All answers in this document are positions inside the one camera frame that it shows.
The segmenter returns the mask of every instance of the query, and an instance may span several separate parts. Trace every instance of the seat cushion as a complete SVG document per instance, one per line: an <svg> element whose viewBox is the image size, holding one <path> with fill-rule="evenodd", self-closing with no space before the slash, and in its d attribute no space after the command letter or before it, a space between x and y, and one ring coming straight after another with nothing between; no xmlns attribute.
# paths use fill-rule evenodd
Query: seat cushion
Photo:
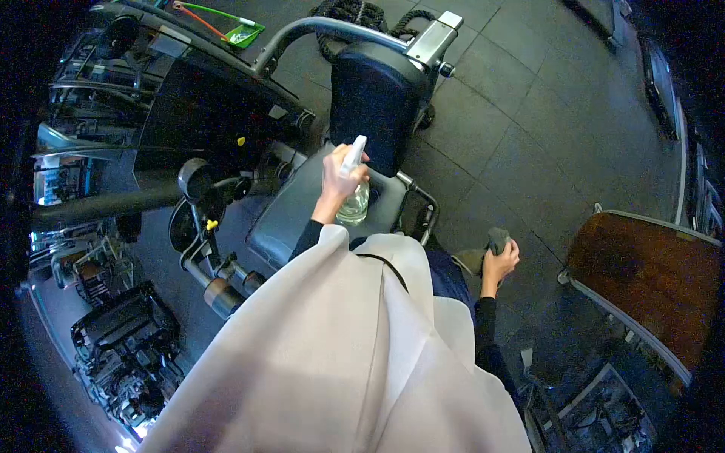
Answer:
<svg viewBox="0 0 725 453"><path fill-rule="evenodd" d="M333 149L334 145L328 142L302 164L247 235L249 247L275 269L287 264L312 216L322 187L323 159ZM347 227L350 238L393 231L406 193L407 187L399 178L388 178L371 170L368 216L359 225Z"/></svg>

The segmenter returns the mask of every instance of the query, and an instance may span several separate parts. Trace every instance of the exercise machine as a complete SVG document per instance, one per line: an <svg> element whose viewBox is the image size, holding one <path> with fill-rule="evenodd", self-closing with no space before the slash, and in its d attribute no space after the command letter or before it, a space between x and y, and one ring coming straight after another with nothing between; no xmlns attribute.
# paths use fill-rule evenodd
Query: exercise machine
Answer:
<svg viewBox="0 0 725 453"><path fill-rule="evenodd" d="M223 220L225 206L256 190L260 178L255 175L264 171L265 156L276 155L280 160L291 156L281 178L283 184L246 238L256 254L273 269L279 269L287 263L319 196L324 156L336 145L352 143L356 136L365 135L373 195L368 216L350 228L351 237L399 229L405 200L408 194L415 193L425 199L427 206L426 225L420 236L421 243L427 242L439 214L438 203L400 168L411 135L432 120L430 102L438 77L450 77L455 70L445 62L444 55L463 24L461 17L445 12L409 42L348 22L306 17L276 33L254 62L248 63L177 17L147 5L120 0L94 8L103 16L99 22L106 28L100 35L93 35L95 38L79 41L77 49L88 51L83 54L80 69L69 72L64 67L62 71L63 80L71 74L74 80L57 81L51 87L72 89L74 96L82 93L83 101L89 91L94 96L105 95L99 98L104 100L104 108L123 105L135 112L126 115L127 124L134 124L144 115L146 119L142 127L123 135L122 145L72 142L63 143L60 151L71 148L75 153L97 153L118 150L119 146L135 149L134 177L140 190L37 206L33 212L34 230L54 230L92 218L176 204L169 233L174 249L181 254L181 266L204 286L207 303L226 319L244 301L229 283L232 276L242 279L242 288L248 294L264 279L245 270L233 255L219 255L214 233ZM309 33L351 43L339 52L331 68L332 102L327 124L321 124L294 94L273 79L285 50ZM125 61L118 65L124 69L117 71L121 75L114 74L116 83L87 80L98 65L85 72L84 67L96 52L105 61ZM154 58L165 64L154 66ZM98 71L106 71L105 66ZM204 90L193 84L188 87L192 77L204 78ZM63 93L57 96L57 102L67 101L70 95ZM228 93L234 93L234 105L220 100ZM218 103L217 109L235 108L243 117L227 111L227 120L216 128L213 138L214 128L203 123L194 126L199 130L197 136L191 134L186 140L189 119L176 111L178 104L187 105L195 96ZM201 117L212 113L203 112ZM108 127L94 127L93 131L100 130L107 136L119 135ZM95 138L92 134L86 136L89 141ZM203 149L204 140L213 140L218 146ZM174 180L151 184L150 178L142 175L162 170L168 173L174 167Z"/></svg>

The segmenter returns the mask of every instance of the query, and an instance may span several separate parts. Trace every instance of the hand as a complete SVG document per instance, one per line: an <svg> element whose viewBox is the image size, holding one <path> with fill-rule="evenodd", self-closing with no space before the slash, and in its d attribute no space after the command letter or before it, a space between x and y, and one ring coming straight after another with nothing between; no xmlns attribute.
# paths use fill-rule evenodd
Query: hand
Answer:
<svg viewBox="0 0 725 453"><path fill-rule="evenodd" d="M489 249L484 257L484 276L481 284L481 297L496 298L499 282L512 273L519 262L518 244L511 239L506 243L503 253L498 256Z"/></svg>
<svg viewBox="0 0 725 453"><path fill-rule="evenodd" d="M312 219L323 225L333 223L345 199L353 195L360 183L370 180L368 166L365 164L358 165L348 178L340 176L340 167L351 148L350 145L342 144L323 160L322 194L312 213ZM369 160L368 155L362 153L362 161Z"/></svg>

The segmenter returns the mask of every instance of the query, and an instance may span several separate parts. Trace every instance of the spray bottle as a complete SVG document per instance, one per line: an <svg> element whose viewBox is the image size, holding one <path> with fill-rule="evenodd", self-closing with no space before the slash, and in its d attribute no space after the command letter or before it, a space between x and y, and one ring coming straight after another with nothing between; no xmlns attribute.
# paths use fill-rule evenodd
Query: spray bottle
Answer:
<svg viewBox="0 0 725 453"><path fill-rule="evenodd" d="M340 167L340 176L348 178L350 173L360 165L363 159L363 150L365 144L368 142L368 138L365 136L357 136L355 141L352 143L352 149L345 160L342 162ZM337 220L342 225L354 226L358 225L368 215L368 199L370 198L370 186L367 181L363 181L355 189L353 195L347 197L345 203L342 205L337 213Z"/></svg>

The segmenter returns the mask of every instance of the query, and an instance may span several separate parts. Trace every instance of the gray cloth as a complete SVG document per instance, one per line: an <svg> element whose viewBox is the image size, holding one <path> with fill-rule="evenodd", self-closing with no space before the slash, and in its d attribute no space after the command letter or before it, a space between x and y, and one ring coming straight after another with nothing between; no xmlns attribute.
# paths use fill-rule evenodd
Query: gray cloth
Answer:
<svg viewBox="0 0 725 453"><path fill-rule="evenodd" d="M530 452L421 245L376 234L355 253L326 225L224 325L139 451Z"/></svg>

